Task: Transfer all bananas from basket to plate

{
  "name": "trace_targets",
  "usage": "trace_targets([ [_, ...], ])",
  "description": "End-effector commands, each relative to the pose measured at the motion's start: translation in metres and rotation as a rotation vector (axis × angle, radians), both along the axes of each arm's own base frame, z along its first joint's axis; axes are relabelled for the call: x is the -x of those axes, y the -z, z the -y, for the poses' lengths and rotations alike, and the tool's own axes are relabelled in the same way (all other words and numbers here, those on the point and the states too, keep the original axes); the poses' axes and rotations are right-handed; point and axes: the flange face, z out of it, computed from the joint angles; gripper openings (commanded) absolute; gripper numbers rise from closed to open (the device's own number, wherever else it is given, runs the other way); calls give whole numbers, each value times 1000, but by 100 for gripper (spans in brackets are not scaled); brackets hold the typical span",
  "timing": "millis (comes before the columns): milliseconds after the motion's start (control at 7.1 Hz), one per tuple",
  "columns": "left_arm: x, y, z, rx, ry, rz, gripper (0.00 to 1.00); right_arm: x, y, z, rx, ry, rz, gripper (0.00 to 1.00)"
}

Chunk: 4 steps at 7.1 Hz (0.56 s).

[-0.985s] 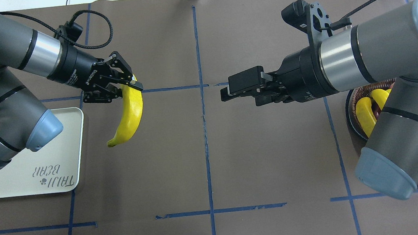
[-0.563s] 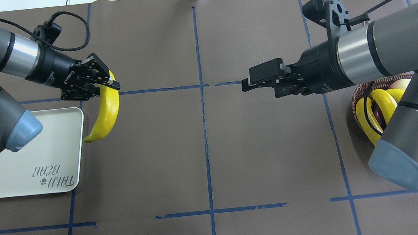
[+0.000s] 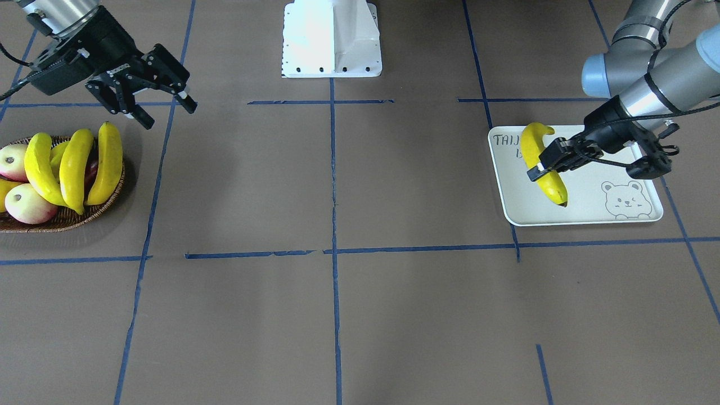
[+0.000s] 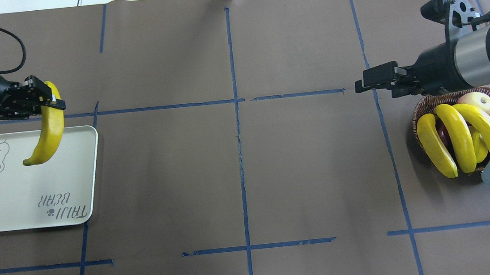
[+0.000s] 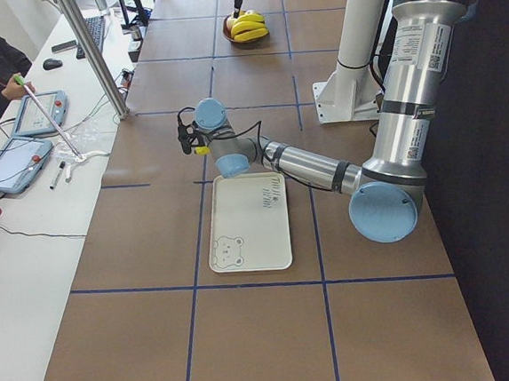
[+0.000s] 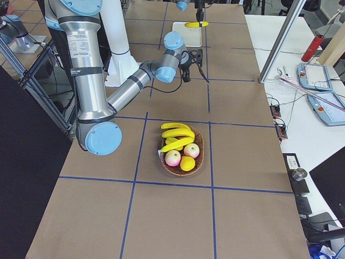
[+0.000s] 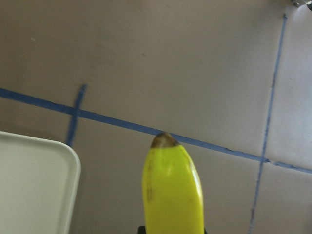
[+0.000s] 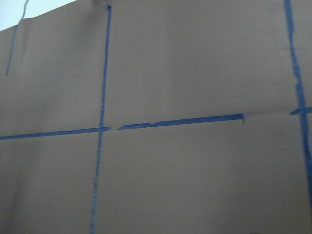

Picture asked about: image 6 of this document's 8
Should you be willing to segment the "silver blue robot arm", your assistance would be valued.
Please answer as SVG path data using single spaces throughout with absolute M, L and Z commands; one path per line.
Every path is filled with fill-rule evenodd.
M 152 80 L 170 83 L 176 72 L 191 64 L 182 36 L 173 31 L 164 38 L 160 60 L 141 64 L 129 49 L 120 1 L 45 1 L 48 27 L 67 35 L 71 76 L 78 97 L 76 137 L 95 155 L 109 155 L 120 145 L 122 132 L 114 117 Z M 118 89 L 106 96 L 103 62 L 97 33 L 104 28 Z
M 178 0 L 175 1 L 176 7 L 181 10 L 185 11 L 190 3 L 190 1 L 185 0 Z M 205 2 L 204 1 L 194 1 L 194 7 L 197 10 L 196 12 L 196 21 L 195 22 L 187 22 L 185 23 L 186 28 L 202 28 L 208 25 L 208 22 L 204 21 L 204 8 Z

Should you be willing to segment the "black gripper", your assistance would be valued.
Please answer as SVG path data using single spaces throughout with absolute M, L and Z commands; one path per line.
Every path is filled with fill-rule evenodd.
M 192 64 L 192 58 L 190 57 L 189 52 L 182 52 L 182 59 L 179 64 L 179 69 L 181 73 L 181 77 L 184 83 L 188 83 L 190 81 L 190 69 L 189 67 Z
M 198 22 L 198 26 L 203 26 L 203 9 L 205 8 L 205 0 L 195 0 L 195 9 L 196 12 L 196 19 Z

